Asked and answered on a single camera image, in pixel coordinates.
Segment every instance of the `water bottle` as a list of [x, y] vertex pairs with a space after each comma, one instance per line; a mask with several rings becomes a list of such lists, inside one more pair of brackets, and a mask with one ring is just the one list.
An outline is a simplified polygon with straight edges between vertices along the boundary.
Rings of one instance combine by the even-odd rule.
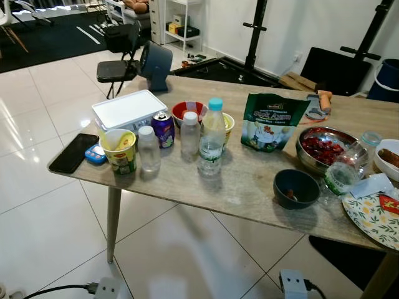
[[138, 153], [144, 171], [158, 171], [161, 167], [160, 145], [152, 126], [138, 129]]
[[226, 137], [222, 106], [221, 98], [210, 99], [209, 110], [201, 124], [198, 169], [205, 176], [218, 174], [221, 168], [221, 155]]
[[200, 124], [198, 123], [198, 115], [195, 112], [186, 112], [183, 117], [183, 124], [180, 130], [181, 155], [191, 162], [194, 161], [198, 154], [200, 142]]
[[326, 170], [326, 186], [336, 195], [344, 195], [352, 190], [368, 172], [375, 148], [381, 139], [378, 133], [366, 131], [359, 141], [350, 145]]

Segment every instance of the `white bottle cap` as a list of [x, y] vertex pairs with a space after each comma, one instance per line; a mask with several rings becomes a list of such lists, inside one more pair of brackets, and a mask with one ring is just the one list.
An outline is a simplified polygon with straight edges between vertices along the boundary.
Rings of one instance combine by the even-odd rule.
[[150, 140], [155, 136], [152, 126], [142, 126], [138, 129], [138, 137], [142, 140]]
[[186, 112], [183, 121], [185, 124], [193, 126], [198, 122], [198, 115], [195, 112]]

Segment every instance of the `blue bucket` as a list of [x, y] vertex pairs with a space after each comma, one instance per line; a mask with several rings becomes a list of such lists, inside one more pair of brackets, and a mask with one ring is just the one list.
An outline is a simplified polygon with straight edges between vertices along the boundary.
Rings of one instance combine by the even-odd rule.
[[385, 59], [374, 72], [374, 84], [367, 98], [399, 103], [399, 59]]

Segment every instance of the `smartphone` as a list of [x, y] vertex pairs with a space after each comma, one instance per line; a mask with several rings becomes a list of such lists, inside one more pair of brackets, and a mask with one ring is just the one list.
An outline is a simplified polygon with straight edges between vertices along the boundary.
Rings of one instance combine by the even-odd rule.
[[79, 133], [50, 164], [49, 169], [60, 173], [73, 173], [85, 158], [87, 149], [98, 143], [99, 139], [96, 135]]

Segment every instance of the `white tile floor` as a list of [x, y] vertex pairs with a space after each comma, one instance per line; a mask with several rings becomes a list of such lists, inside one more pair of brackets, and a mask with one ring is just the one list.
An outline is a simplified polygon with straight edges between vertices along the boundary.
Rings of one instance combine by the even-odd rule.
[[[183, 54], [169, 47], [177, 68]], [[327, 298], [360, 296], [307, 236], [132, 192], [122, 195], [117, 263], [107, 264], [106, 188], [46, 165], [105, 100], [95, 70], [113, 59], [103, 51], [0, 74], [0, 282], [31, 293], [118, 277], [121, 299], [284, 298], [278, 274], [291, 268]]]

